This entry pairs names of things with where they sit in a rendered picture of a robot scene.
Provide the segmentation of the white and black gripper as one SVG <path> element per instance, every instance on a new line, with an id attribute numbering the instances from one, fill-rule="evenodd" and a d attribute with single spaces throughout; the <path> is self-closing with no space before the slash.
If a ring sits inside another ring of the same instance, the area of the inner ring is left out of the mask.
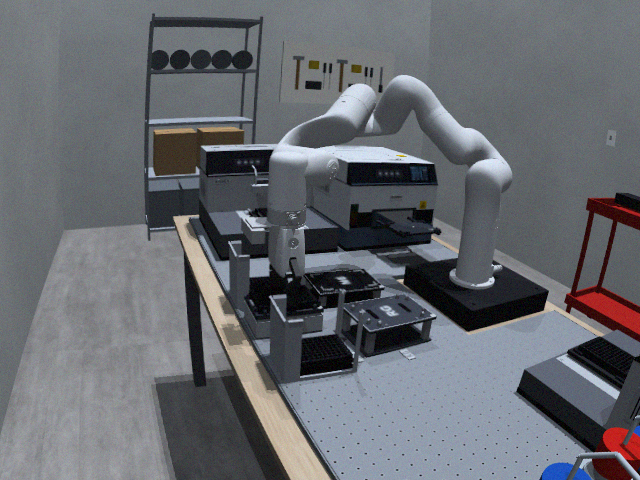
<path id="1" fill-rule="evenodd" d="M 295 226 L 280 226 L 269 230 L 268 258 L 272 265 L 269 265 L 269 269 L 272 270 L 269 271 L 269 288 L 285 286 L 283 294 L 287 296 L 287 308 L 299 306 L 300 282 L 305 274 L 303 226 L 305 223 Z M 292 274 L 286 274 L 291 271 Z M 293 279 L 289 284 L 288 278 Z"/>

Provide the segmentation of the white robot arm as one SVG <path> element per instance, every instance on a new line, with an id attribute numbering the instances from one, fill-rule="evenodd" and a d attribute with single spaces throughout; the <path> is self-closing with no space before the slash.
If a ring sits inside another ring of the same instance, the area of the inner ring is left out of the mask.
<path id="1" fill-rule="evenodd" d="M 430 88 L 414 77 L 395 77 L 375 106 L 372 88 L 355 84 L 325 115 L 289 131 L 269 160 L 267 219 L 241 218 L 242 232 L 251 244 L 265 244 L 264 228 L 305 223 L 308 187 L 329 185 L 339 171 L 337 158 L 317 148 L 347 143 L 355 137 L 395 134 L 414 110 L 421 130 L 443 155 L 453 164 L 470 168 L 465 178 L 457 266 L 449 278 L 469 289 L 492 287 L 492 275 L 502 270 L 492 262 L 501 193 L 512 183 L 510 166 L 480 132 L 460 126 Z"/>

